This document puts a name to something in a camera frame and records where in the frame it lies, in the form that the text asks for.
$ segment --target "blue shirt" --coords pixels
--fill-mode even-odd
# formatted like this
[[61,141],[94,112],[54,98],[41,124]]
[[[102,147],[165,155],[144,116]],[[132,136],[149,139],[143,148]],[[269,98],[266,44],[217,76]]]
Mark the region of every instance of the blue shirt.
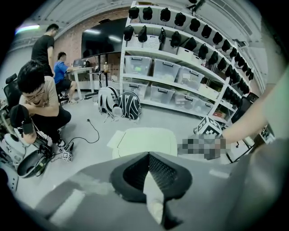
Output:
[[55,77],[54,77],[54,82],[55,84],[59,83],[61,80],[64,79],[64,74],[67,71],[68,66],[64,64],[64,62],[57,61],[54,64],[54,72],[55,72]]

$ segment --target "hand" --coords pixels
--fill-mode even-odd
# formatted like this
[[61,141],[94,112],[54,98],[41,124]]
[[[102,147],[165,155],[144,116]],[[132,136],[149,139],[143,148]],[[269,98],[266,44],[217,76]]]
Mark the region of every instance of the hand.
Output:
[[28,112],[29,112],[30,115],[34,114],[34,108],[35,108],[35,106],[30,105],[30,104],[24,104],[23,106],[27,108],[27,110],[28,110]]

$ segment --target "concrete floor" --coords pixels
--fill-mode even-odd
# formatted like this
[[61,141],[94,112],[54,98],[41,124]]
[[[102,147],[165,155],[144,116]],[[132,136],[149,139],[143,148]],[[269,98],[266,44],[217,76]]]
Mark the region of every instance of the concrete floor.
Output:
[[[94,144],[89,144],[82,139],[75,139],[72,162],[65,162],[60,158],[55,162],[49,163],[45,172],[39,177],[19,178],[15,196],[32,208],[37,205],[44,195],[76,172],[92,164],[111,160],[112,149],[107,147],[107,143],[117,130],[125,131],[126,129],[137,127],[166,128],[175,134],[177,143],[181,143],[182,139],[186,139],[193,134],[193,128],[200,122],[200,118],[192,115],[151,106],[143,107],[143,113],[137,122],[123,119],[116,121],[111,117],[106,119],[105,114],[99,113],[93,99],[81,100],[78,104],[72,106],[64,105],[64,108],[72,114],[70,123],[61,132],[61,137],[66,142],[77,136],[86,138],[90,142],[98,138],[97,132],[87,122],[87,119],[90,119],[98,130],[100,139]],[[233,160],[247,149],[242,143],[238,149],[234,145],[232,147],[233,156],[231,158]],[[192,155],[180,157],[195,158]],[[212,161],[220,164],[229,163],[226,157]]]

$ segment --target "sneaker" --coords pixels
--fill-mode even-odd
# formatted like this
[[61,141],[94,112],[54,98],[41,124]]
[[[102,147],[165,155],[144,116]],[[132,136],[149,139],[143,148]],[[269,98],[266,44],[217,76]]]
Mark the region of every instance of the sneaker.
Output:
[[65,143],[64,140],[59,139],[59,140],[57,141],[57,146],[58,146],[59,148],[64,148],[64,147],[66,146],[66,143]]
[[75,101],[74,99],[68,101],[69,105],[73,105],[73,104],[77,104],[77,103],[78,103],[78,101]]

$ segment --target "wall-mounted tv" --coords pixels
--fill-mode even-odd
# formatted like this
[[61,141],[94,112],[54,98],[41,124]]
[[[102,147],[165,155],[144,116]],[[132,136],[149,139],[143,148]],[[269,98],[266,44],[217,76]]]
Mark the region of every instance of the wall-mounted tv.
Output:
[[109,21],[82,33],[82,58],[94,55],[121,52],[126,18]]

